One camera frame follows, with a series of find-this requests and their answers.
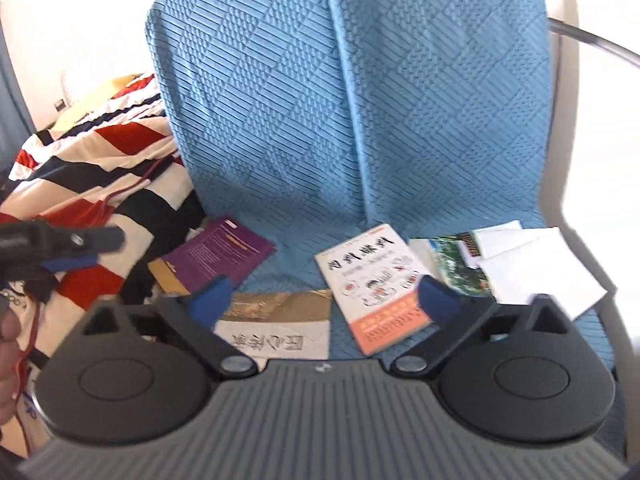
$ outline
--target gray curtain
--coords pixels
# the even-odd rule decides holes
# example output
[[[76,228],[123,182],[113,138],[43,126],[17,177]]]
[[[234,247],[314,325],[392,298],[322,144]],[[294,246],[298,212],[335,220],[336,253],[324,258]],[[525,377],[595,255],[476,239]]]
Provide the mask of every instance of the gray curtain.
[[[0,23],[0,171],[14,161],[33,132],[35,127],[15,78]]]

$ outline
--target book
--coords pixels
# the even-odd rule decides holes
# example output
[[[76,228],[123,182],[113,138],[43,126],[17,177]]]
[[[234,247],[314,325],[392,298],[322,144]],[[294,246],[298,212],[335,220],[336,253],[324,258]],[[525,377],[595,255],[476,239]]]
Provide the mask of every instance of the book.
[[[388,224],[316,254],[316,262],[364,355],[431,322],[417,295],[429,271]]]
[[[274,250],[270,241],[225,216],[148,267],[162,290],[187,295],[220,274],[236,288]]]
[[[450,288],[471,296],[490,293],[499,303],[528,304],[548,294],[575,319],[606,293],[558,228],[523,229],[513,221],[410,240],[409,247]]]
[[[214,332],[253,358],[328,359],[330,290],[251,294],[237,292]]]
[[[492,291],[480,266],[484,253],[479,247],[479,235],[521,229],[520,222],[513,221],[456,235],[409,240],[409,247],[432,275],[449,288],[464,296],[484,297],[490,296]]]

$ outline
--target red cable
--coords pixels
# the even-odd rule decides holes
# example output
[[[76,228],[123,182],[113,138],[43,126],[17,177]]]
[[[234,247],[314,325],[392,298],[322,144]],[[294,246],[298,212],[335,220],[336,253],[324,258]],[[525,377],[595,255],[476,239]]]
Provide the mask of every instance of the red cable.
[[[27,432],[24,429],[24,424],[18,415],[18,403],[20,402],[20,398],[22,397],[22,393],[26,387],[27,382],[27,366],[28,361],[27,357],[30,352],[36,346],[36,339],[38,338],[38,328],[40,326],[40,302],[36,301],[36,307],[33,313],[33,321],[31,322],[31,330],[29,332],[29,342],[27,343],[27,347],[24,350],[21,350],[18,354],[18,360],[15,363],[15,372],[18,375],[18,394],[15,398],[15,418],[18,420],[18,424],[20,425],[20,429],[22,430],[22,437],[24,439],[24,445],[27,449],[27,456],[31,455],[31,446],[29,444],[29,439],[27,438]]]
[[[92,225],[96,225],[99,221],[103,221],[106,219],[107,216],[107,205],[109,203],[109,200],[111,200],[112,198],[122,194],[122,193],[126,193],[127,191],[129,191],[130,189],[135,188],[136,186],[139,186],[140,183],[146,179],[149,178],[149,175],[151,175],[156,168],[165,160],[167,160],[168,158],[171,158],[172,156],[174,156],[174,153],[177,152],[178,150],[173,150],[171,153],[169,153],[169,155],[165,155],[161,158],[158,158],[158,160],[156,160],[151,167],[149,167],[148,170],[145,171],[145,174],[143,176],[141,176],[135,184],[132,184],[131,186],[127,186],[124,189],[119,189],[117,191],[114,191],[113,193],[110,193],[107,195],[107,197],[102,201],[102,206],[100,208],[100,214],[98,215],[98,218],[96,218],[94,220],[94,222],[92,222]]]
[[[142,183],[144,180],[149,178],[149,175],[151,175],[156,168],[165,160],[167,160],[168,158],[174,156],[174,153],[177,152],[178,150],[173,150],[171,153],[169,153],[169,155],[165,155],[161,158],[158,158],[158,160],[156,160],[151,167],[149,167],[148,170],[145,171],[145,173],[136,181],[135,184],[132,184],[131,186],[127,186],[123,189],[119,189],[117,191],[114,191],[113,193],[110,193],[107,195],[107,197],[102,201],[102,207],[100,210],[100,215],[98,216],[97,219],[94,220],[94,222],[92,222],[93,224],[97,224],[98,221],[100,220],[104,220],[105,216],[107,215],[107,205],[109,203],[109,200],[113,199],[114,197],[125,193],[133,188],[135,188],[136,186],[139,186],[140,183]],[[26,381],[27,381],[27,366],[28,366],[28,361],[27,361],[27,357],[30,354],[30,352],[35,348],[36,346],[36,340],[38,338],[38,328],[40,325],[40,302],[37,300],[34,300],[33,298],[31,298],[33,301],[36,301],[36,307],[35,307],[35,312],[33,315],[33,322],[31,323],[31,331],[29,333],[29,342],[27,343],[27,347],[20,351],[19,355],[18,355],[18,361],[15,364],[15,371],[18,375],[18,393],[17,393],[17,397],[16,397],[16,419],[18,420],[18,424],[20,425],[20,429],[22,430],[22,436],[24,438],[24,445],[27,449],[27,455],[31,455],[31,446],[29,444],[29,439],[27,438],[27,433],[26,430],[24,428],[24,424],[22,423],[22,421],[20,420],[20,416],[17,415],[17,405],[20,402],[20,398],[22,397],[22,394],[24,392],[24,389],[26,387]]]

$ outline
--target ribbed gray surface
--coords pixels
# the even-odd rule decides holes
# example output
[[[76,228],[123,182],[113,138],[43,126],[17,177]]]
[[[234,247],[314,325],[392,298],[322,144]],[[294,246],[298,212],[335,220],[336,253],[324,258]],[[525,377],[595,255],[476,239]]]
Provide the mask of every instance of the ribbed gray surface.
[[[93,449],[57,440],[29,460],[33,480],[609,480],[625,467],[588,438],[504,446],[452,421],[430,388],[374,360],[272,361],[226,382],[199,416],[148,444]]]

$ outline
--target finger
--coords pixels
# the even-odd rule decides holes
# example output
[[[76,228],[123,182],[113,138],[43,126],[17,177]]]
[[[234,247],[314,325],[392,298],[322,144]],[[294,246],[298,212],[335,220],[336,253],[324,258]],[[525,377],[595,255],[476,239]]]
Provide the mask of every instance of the finger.
[[[15,415],[15,402],[9,402],[0,406],[0,426],[8,423]]]
[[[17,341],[0,342],[0,380],[15,374],[13,367],[18,360],[20,347]]]
[[[0,322],[0,336],[5,341],[14,341],[18,339],[22,327],[20,326],[20,320],[15,312],[11,309],[2,316],[2,322]]]
[[[15,402],[14,394],[18,391],[18,374],[0,381],[0,406]]]

